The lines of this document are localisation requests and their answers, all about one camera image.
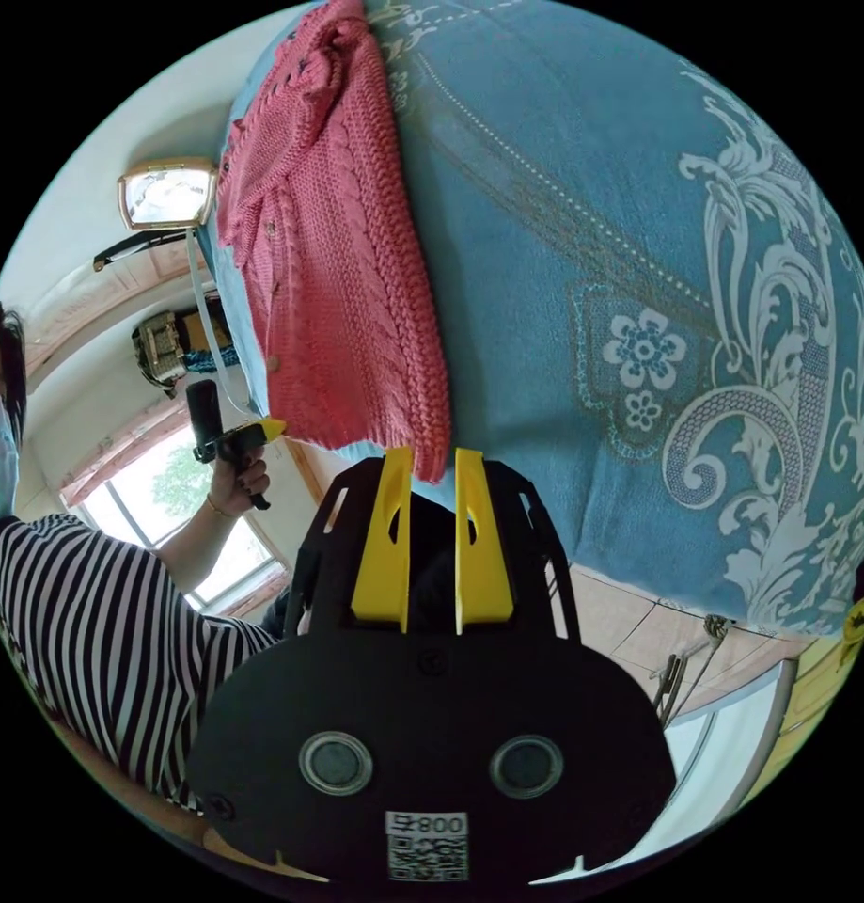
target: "bed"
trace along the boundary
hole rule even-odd
[[[838,632],[864,558],[864,271],[808,172],[704,72],[579,10],[366,11],[454,447],[527,476],[574,562],[688,610]],[[199,240],[267,411],[214,217]],[[452,470],[415,489],[453,507]]]

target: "bracelet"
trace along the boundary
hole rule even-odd
[[[206,493],[206,504],[209,505],[217,515],[221,515],[222,517],[233,517],[233,515],[227,515],[221,508],[217,508],[215,502],[210,498],[209,493]]]

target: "pink sweater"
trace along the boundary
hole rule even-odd
[[[411,446],[414,474],[439,481],[447,368],[361,0],[330,0],[278,46],[232,125],[217,224],[288,435],[328,449]]]

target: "blue bedspread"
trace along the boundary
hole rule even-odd
[[[864,271],[809,174],[703,72],[587,13],[367,12],[454,444],[532,480],[576,562],[693,610],[839,630],[864,557]],[[265,410],[243,282],[214,221],[201,241]],[[416,490],[453,505],[452,473]]]

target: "hand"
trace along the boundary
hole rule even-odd
[[[253,507],[253,496],[269,488],[269,477],[262,460],[264,449],[250,452],[244,462],[246,470],[238,475],[227,461],[217,458],[212,472],[209,498],[212,504],[228,517],[240,517]]]

